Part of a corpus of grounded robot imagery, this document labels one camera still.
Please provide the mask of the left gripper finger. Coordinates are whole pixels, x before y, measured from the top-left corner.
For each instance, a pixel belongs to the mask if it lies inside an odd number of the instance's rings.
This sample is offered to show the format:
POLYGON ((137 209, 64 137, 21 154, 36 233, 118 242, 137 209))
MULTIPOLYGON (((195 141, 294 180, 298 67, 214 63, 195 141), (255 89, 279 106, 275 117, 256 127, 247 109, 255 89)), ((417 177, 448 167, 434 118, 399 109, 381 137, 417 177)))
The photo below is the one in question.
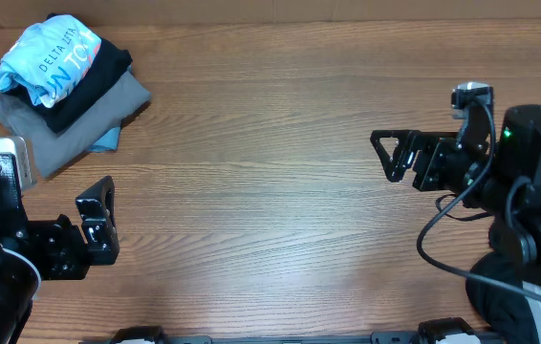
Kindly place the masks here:
POLYGON ((101 178, 76 197, 76 207, 85 234, 115 234, 115 185, 111 176, 101 178))
POLYGON ((86 219, 83 223, 87 252, 92 266, 114 265, 119 256, 117 230, 110 219, 86 219))

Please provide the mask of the light blue printed t-shirt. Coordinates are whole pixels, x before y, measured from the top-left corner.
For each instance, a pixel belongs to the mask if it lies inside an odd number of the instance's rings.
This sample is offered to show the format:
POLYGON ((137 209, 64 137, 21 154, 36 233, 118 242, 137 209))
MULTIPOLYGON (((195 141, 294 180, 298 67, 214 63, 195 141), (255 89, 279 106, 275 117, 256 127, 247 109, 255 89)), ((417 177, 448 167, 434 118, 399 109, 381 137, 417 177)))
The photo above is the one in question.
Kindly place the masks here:
POLYGON ((101 38, 70 14, 29 26, 0 59, 0 93, 18 86, 32 105, 54 107, 85 77, 101 38))

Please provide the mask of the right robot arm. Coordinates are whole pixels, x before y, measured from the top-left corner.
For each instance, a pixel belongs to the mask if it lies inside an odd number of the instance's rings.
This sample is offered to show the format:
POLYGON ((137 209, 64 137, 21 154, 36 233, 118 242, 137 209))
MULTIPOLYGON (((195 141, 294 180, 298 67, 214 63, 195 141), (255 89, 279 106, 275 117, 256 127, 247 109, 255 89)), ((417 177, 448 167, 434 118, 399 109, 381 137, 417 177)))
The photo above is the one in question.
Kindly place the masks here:
POLYGON ((541 105, 512 107, 501 125, 480 100, 458 111, 458 133, 376 130, 371 143, 389 181, 413 170, 418 190, 447 190, 491 219, 491 253, 455 274, 505 342, 541 343, 541 105))

